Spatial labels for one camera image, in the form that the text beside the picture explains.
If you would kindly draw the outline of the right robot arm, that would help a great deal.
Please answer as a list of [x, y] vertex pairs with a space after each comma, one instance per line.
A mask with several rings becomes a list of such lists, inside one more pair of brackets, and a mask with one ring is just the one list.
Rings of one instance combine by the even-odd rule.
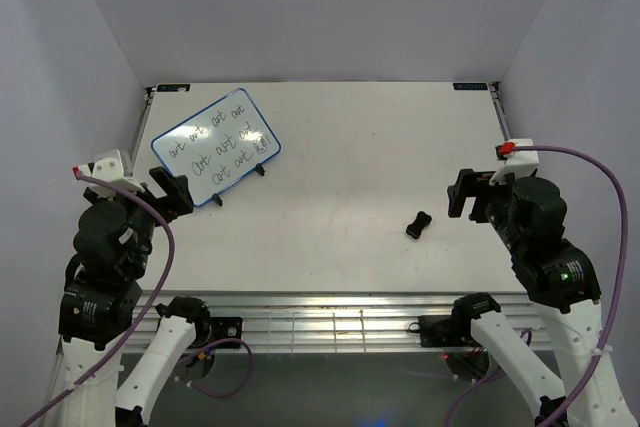
[[463, 169], [449, 186], [448, 214], [490, 224], [511, 257], [512, 270], [540, 317], [560, 372], [554, 374], [507, 324], [487, 293], [458, 299], [451, 329], [479, 343], [526, 401], [537, 426], [636, 426], [609, 352], [599, 346], [601, 289], [587, 255], [564, 237], [567, 211], [558, 187], [529, 176], [494, 184], [491, 173]]

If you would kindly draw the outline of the blue framed small whiteboard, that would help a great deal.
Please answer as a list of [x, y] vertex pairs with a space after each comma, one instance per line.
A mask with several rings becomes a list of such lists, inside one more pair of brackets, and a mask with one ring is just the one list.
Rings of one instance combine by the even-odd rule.
[[282, 145], [249, 92], [237, 88], [156, 136], [150, 147], [172, 176], [188, 178], [194, 205], [202, 207]]

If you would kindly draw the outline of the black whiteboard eraser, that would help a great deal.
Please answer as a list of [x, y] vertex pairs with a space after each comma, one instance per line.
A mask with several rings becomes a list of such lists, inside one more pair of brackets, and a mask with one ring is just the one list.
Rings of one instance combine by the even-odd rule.
[[415, 219], [407, 225], [405, 233], [412, 239], [417, 240], [421, 237], [422, 232], [430, 226], [432, 216], [424, 211], [419, 211]]

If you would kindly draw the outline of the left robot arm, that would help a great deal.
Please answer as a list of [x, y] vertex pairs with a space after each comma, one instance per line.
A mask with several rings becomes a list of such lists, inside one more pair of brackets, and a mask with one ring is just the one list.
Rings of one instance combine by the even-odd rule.
[[83, 193], [89, 206], [78, 221], [59, 314], [68, 394], [60, 414], [63, 426], [147, 425], [182, 354], [211, 337], [203, 301], [178, 296], [156, 305], [149, 300], [144, 311], [154, 308], [160, 316], [155, 337], [129, 378], [118, 381], [124, 344], [144, 317], [134, 309], [154, 231], [167, 230], [194, 210], [186, 176], [162, 167], [149, 174], [163, 196], [123, 175], [100, 180]]

